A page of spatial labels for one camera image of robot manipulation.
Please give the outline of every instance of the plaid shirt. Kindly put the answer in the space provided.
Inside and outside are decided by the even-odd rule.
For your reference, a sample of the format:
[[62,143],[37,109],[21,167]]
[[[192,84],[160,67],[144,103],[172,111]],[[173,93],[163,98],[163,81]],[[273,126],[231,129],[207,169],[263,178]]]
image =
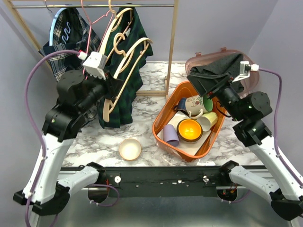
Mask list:
[[[62,31],[63,25],[66,24],[66,19],[70,21],[75,28],[75,33],[71,33],[70,40],[73,41],[74,39],[79,40],[76,37],[79,34],[82,34],[81,41],[74,42],[74,43],[62,43]],[[45,44],[39,53],[43,56],[46,56],[50,53],[60,50],[75,50],[75,51],[86,51],[87,42],[89,38],[89,25],[85,22],[85,20],[80,16],[79,12],[76,8],[67,8],[62,11],[62,13],[57,18],[55,28],[53,31],[53,46],[50,46],[49,43]],[[89,43],[89,53],[92,51],[96,51],[101,43],[101,40],[97,36],[97,34],[91,30],[90,35],[90,43]],[[60,81],[61,76],[69,70],[83,70],[82,61],[75,55],[64,53],[57,56],[54,56],[48,60],[53,75],[56,81]],[[97,107],[94,106],[91,108],[86,114],[86,123],[95,119],[97,115]]]
[[[132,23],[130,25],[130,28],[131,28],[130,34],[127,36],[127,38],[125,40],[122,40],[117,46],[117,48],[119,50],[124,50],[125,52],[127,52],[133,46],[133,44],[136,41],[138,41],[140,38],[147,37],[147,35],[142,27],[142,24],[140,22],[139,15],[138,15],[136,9],[135,8],[132,8],[132,9],[133,9],[132,15],[134,17],[133,17]],[[114,40],[115,35],[119,32],[123,32],[125,30],[129,20],[130,20],[130,11],[127,11],[124,13],[119,27],[114,32],[110,33],[109,39],[107,41],[106,50],[105,50],[106,56],[109,55],[109,52],[113,48],[113,40]],[[143,49],[144,49],[144,44],[142,42],[135,48],[134,55],[133,55],[129,65],[126,67],[126,69],[122,73],[119,74],[118,79],[121,79],[123,81],[126,80],[131,68],[133,67],[135,61],[137,60],[137,58],[140,55],[140,51],[142,51]],[[98,106],[98,115],[99,115],[99,123],[102,128],[105,128],[105,127],[120,128],[120,126],[122,124],[130,124],[133,122],[132,102],[134,101],[134,99],[137,96],[136,92],[143,85],[143,82],[142,82],[142,79],[141,79],[141,76],[139,73],[139,69],[142,68],[146,64],[146,60],[145,60],[146,57],[152,56],[152,55],[153,55],[152,47],[149,45],[148,49],[146,50],[144,55],[141,57],[141,59],[139,60],[139,62],[136,65],[134,71],[132,72],[132,75],[130,76],[130,78],[126,84],[126,86],[123,90],[123,93],[117,102],[117,105],[115,106],[113,111],[110,113],[109,122],[104,122],[104,120],[103,120],[104,99],[102,99],[100,101],[100,105]],[[114,75],[115,71],[118,68],[119,63],[121,62],[122,59],[123,59],[123,55],[120,55],[120,54],[117,54],[114,52],[110,56],[106,66],[105,66],[105,69],[109,70],[111,75]]]

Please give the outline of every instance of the marble tabletop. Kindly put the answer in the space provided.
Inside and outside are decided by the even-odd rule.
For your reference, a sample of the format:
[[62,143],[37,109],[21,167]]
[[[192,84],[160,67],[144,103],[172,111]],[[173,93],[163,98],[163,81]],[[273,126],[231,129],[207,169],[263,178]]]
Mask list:
[[[141,70],[144,85],[141,90],[164,90],[167,63],[147,63]],[[169,96],[175,87],[186,81],[183,63],[173,63],[169,83]],[[229,160],[240,165],[262,165],[262,162],[245,148],[233,133],[235,122],[226,118],[211,149],[203,158],[185,162],[157,147],[152,124],[165,104],[165,97],[137,97],[133,102],[133,120],[120,129],[102,129],[95,120],[82,129],[69,149],[63,166],[86,165],[96,162],[102,166],[214,166]],[[134,138],[140,141],[142,153],[135,161],[125,161],[119,155],[120,143]]]

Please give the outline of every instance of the pink transparent lid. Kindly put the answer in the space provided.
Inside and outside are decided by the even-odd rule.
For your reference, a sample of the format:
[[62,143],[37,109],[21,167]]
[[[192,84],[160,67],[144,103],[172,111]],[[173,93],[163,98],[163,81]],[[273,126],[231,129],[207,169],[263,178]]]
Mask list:
[[[185,63],[186,74],[187,75],[189,74],[192,67],[208,65],[213,61],[218,60],[224,56],[230,55],[232,53],[242,53],[242,52],[237,50],[227,50],[226,47],[221,48],[220,52],[209,53],[205,55],[201,55],[201,53],[198,52],[196,53],[195,57],[188,59],[187,62]],[[245,55],[244,53],[242,54],[244,55],[243,58],[244,61],[249,61],[250,64],[254,64],[254,62],[247,55]],[[259,72],[250,72],[249,78],[241,80],[241,84],[244,86],[244,90],[239,95],[240,96],[248,95],[258,84],[259,77],[260,77]]]

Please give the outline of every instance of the wooden rack frame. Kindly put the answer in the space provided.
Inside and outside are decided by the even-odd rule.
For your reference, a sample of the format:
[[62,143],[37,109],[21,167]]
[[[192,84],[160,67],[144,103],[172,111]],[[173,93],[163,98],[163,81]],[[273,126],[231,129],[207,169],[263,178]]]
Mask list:
[[[15,6],[13,4],[14,1],[28,1],[28,0],[3,0],[5,5],[9,8],[12,15],[15,17],[23,31],[26,33],[32,44],[37,50],[41,49],[41,45],[38,43],[37,39],[30,31],[28,25],[21,17],[18,12],[18,9],[46,9],[46,8],[70,8],[76,7],[81,8],[81,5],[46,5],[46,0],[44,0],[45,5],[36,5],[36,6],[29,6],[29,5],[18,5]],[[75,2],[75,0],[65,0],[66,2]],[[89,0],[89,1],[108,1],[108,0]],[[165,96],[168,97],[169,92],[169,80],[170,80],[170,72],[171,72],[171,63],[172,63],[172,55],[174,50],[174,41],[175,41],[175,33],[176,33],[176,25],[177,25],[177,16],[178,16],[178,4],[179,0],[174,0],[174,4],[124,4],[124,5],[111,5],[111,7],[173,7],[173,19],[172,19],[172,28],[171,28],[171,36],[170,36],[170,48],[169,48],[169,65],[167,70],[167,76],[165,77],[165,90],[140,90],[137,91],[138,96]],[[85,8],[108,8],[108,5],[84,5]]]

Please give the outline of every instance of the black and white plaid cloth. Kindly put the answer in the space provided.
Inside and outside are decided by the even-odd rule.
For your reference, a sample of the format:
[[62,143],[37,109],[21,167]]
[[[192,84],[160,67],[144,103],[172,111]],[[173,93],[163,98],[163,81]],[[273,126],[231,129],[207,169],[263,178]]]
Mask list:
[[[39,53],[46,56],[60,50],[86,51],[89,38],[89,25],[80,16],[76,8],[67,8],[58,16],[53,31],[53,45],[45,44]],[[97,34],[91,30],[89,53],[97,51],[101,40]],[[61,76],[69,70],[83,70],[82,61],[75,54],[60,54],[48,60],[56,81],[60,81]],[[91,108],[85,115],[86,122],[95,119],[97,108]]]

